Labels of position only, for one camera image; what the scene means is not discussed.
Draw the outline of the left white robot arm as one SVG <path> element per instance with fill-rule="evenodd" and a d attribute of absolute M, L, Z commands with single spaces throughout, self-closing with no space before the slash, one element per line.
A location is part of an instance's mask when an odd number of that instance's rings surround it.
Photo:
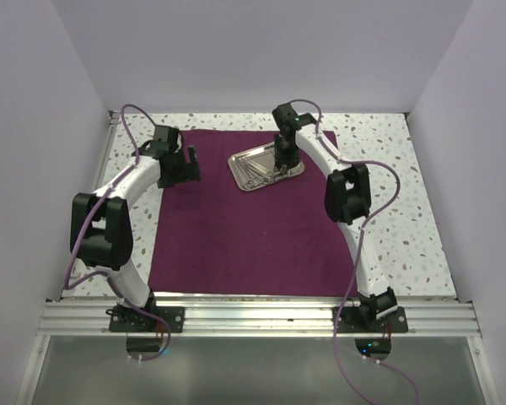
<path fill-rule="evenodd" d="M 153 329 L 158 310 L 148 304 L 152 290 L 143 281 L 132 260 L 134 238 L 130 209 L 149 187 L 171 188 L 199 181 L 201 171 L 193 146 L 185 146 L 182 132 L 157 125 L 153 137 L 137 146 L 125 169 L 91 193 L 73 198 L 70 250 L 73 265 L 81 262 L 94 271 L 64 285 L 74 289 L 83 281 L 100 275 L 118 297 L 119 305 L 130 307 L 129 322 L 139 331 Z"/>

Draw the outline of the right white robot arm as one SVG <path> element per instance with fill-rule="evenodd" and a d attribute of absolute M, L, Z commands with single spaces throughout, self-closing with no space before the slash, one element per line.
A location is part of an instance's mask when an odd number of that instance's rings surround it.
<path fill-rule="evenodd" d="M 285 173 L 297 166 L 300 154 L 305 153 L 326 178 L 325 211 L 343 233 L 355 265 L 351 285 L 358 288 L 358 319 L 366 330 L 378 331 L 388 322 L 389 314 L 396 311 L 397 300 L 380 267 L 374 243 L 365 239 L 365 226 L 396 200 L 401 181 L 395 177 L 395 194 L 372 211 L 369 167 L 378 165 L 394 175 L 390 166 L 374 160 L 344 158 L 321 131 L 320 118 L 310 113 L 300 115 L 290 102 L 278 105 L 272 116 L 279 130 L 274 138 L 275 167 Z"/>

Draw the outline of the purple surgical wrap cloth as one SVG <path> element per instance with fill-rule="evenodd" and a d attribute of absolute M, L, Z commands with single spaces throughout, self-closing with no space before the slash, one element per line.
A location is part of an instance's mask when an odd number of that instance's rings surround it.
<path fill-rule="evenodd" d="M 156 292 L 343 296 L 353 260 L 326 215 L 326 180 L 310 158 L 304 172 L 253 192 L 240 190 L 232 154 L 271 132 L 190 130 L 199 181 L 165 189 L 149 286 Z"/>

